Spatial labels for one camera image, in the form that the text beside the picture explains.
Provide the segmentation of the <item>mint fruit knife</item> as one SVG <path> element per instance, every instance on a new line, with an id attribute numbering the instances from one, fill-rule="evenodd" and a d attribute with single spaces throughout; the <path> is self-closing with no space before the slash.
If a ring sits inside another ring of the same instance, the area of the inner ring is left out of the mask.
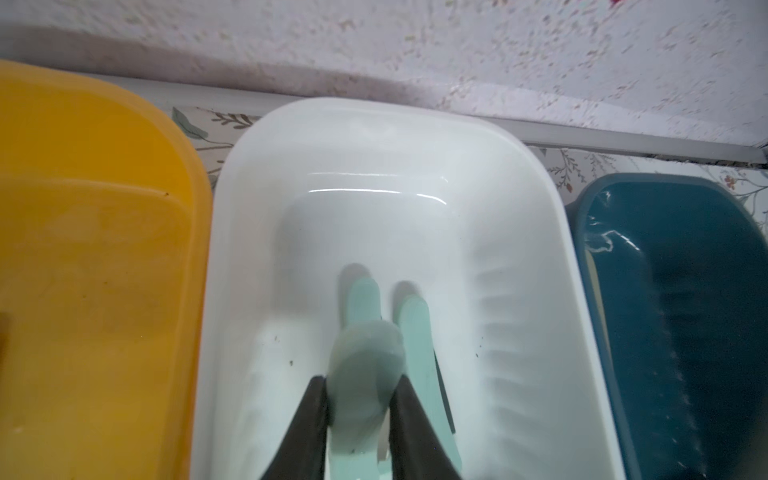
<path id="1" fill-rule="evenodd" d="M 402 334 L 389 321 L 354 323 L 337 337 L 326 377 L 332 479 L 380 477 L 379 436 L 404 368 Z"/>
<path id="2" fill-rule="evenodd" d="M 453 467 L 461 472 L 462 461 L 449 420 L 434 352 L 429 308 L 418 295 L 406 296 L 398 307 L 399 326 L 406 357 L 406 375 L 411 381 L 430 425 Z"/>
<path id="3" fill-rule="evenodd" d="M 343 326 L 381 320 L 381 296 L 377 282 L 370 277 L 356 279 L 349 286 L 342 305 Z"/>

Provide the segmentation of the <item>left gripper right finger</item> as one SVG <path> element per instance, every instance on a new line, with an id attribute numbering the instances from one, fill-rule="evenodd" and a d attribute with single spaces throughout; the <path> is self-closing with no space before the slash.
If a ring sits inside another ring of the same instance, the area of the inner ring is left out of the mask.
<path id="1" fill-rule="evenodd" d="M 389 445 L 394 480 L 459 480 L 407 376 L 403 375 L 389 405 Z"/>

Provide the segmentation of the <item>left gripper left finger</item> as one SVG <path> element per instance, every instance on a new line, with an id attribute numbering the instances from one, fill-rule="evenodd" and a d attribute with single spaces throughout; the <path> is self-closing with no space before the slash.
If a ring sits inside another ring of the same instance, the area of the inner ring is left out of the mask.
<path id="1" fill-rule="evenodd" d="M 312 377 L 262 480 L 323 480 L 329 402 L 326 378 Z"/>

